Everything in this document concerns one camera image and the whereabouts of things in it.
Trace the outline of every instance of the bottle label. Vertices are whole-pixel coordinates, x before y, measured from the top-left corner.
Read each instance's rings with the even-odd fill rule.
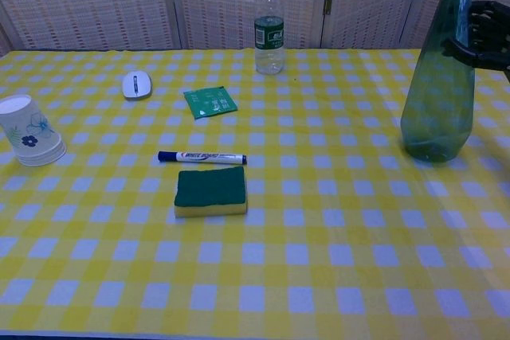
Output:
[[[255,19],[255,46],[259,49],[277,49],[284,45],[284,19],[263,16]]]

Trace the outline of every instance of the green spray bottle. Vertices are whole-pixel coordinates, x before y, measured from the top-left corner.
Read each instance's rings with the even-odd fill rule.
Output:
[[[400,127],[406,151],[427,162],[455,158],[473,127],[474,69],[443,55],[444,40],[469,45],[471,0],[440,0],[427,34]]]

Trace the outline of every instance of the table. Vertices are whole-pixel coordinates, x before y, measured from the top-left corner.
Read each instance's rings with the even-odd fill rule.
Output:
[[[11,52],[67,154],[21,166],[0,139],[2,334],[504,339],[510,331],[510,87],[477,72],[473,134],[415,162],[399,118],[417,50]],[[120,79],[150,73],[150,98]],[[194,121],[182,92],[239,110]],[[176,220],[158,150],[248,155],[245,217]]]

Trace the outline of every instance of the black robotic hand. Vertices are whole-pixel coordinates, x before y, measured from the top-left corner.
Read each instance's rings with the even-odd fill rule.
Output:
[[[499,2],[473,2],[469,12],[471,45],[447,39],[443,54],[476,68],[510,70],[510,7]]]

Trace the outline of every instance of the blue flower print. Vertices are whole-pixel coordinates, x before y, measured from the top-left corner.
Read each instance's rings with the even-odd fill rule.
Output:
[[[55,133],[48,120],[40,112],[32,114],[26,132],[29,135],[40,135],[43,139],[48,139],[52,133]]]
[[[37,142],[38,140],[32,135],[26,135],[25,137],[22,137],[22,143],[27,147],[35,147]]]

